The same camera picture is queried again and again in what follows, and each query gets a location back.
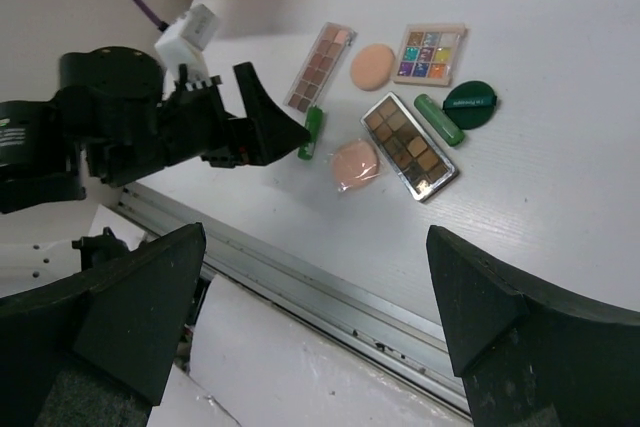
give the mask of makeup product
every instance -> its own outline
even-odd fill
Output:
[[[340,192],[370,184],[378,176],[378,169],[375,148],[362,139],[343,145],[331,158],[331,170]]]
[[[427,94],[420,94],[413,101],[413,105],[418,112],[436,129],[440,137],[451,147],[458,145],[464,140],[462,132],[453,121],[447,117],[440,107]]]
[[[465,32],[464,24],[409,25],[391,80],[397,84],[448,86]]]
[[[470,130],[489,122],[496,105],[498,97],[491,86],[472,80],[453,89],[442,108],[459,128]]]
[[[307,111],[307,120],[304,123],[304,128],[311,134],[311,140],[298,149],[298,157],[302,160],[311,160],[313,158],[323,119],[324,112],[317,105],[310,107]]]
[[[458,175],[451,160],[394,93],[369,110],[362,124],[414,199],[428,199]]]
[[[391,47],[373,44],[362,49],[351,62],[351,81],[360,90],[378,90],[389,82],[396,56]]]
[[[349,27],[326,23],[284,103],[300,112],[306,112],[315,104],[340,56],[355,36]]]

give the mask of table surface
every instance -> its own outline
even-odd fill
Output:
[[[312,162],[292,154],[267,168],[223,171],[196,159],[142,184],[431,320],[432,224],[569,290],[640,310],[640,106],[629,94],[640,65],[640,0],[194,2],[221,18],[205,58],[237,114],[234,64],[252,61],[283,103],[324,22],[358,37],[321,101],[327,122]],[[445,148],[460,177],[425,204],[390,169],[339,194],[327,159],[366,138],[360,118],[377,100],[394,91],[407,104],[423,92],[441,102],[449,92],[391,83],[361,92],[349,78],[353,56],[375,42],[397,50],[407,24],[449,22],[469,28],[454,85],[484,80],[501,99],[489,124]]]

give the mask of eyeshadow palette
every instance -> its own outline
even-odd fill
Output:
[[[397,84],[449,85],[465,32],[464,24],[409,25],[391,80]]]
[[[458,169],[392,92],[362,118],[393,170],[420,202],[442,189]]]
[[[355,36],[349,27],[326,23],[284,103],[301,112],[314,105],[340,56]]]

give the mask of pink eyeshadow palette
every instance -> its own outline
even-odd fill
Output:
[[[396,84],[448,86],[465,33],[464,24],[409,25],[391,80]]]
[[[284,103],[300,112],[316,104],[340,56],[355,36],[349,27],[324,24]]]

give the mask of plastic wrapper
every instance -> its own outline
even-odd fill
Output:
[[[340,192],[361,189],[382,173],[376,148],[363,139],[344,144],[333,153],[330,162]]]

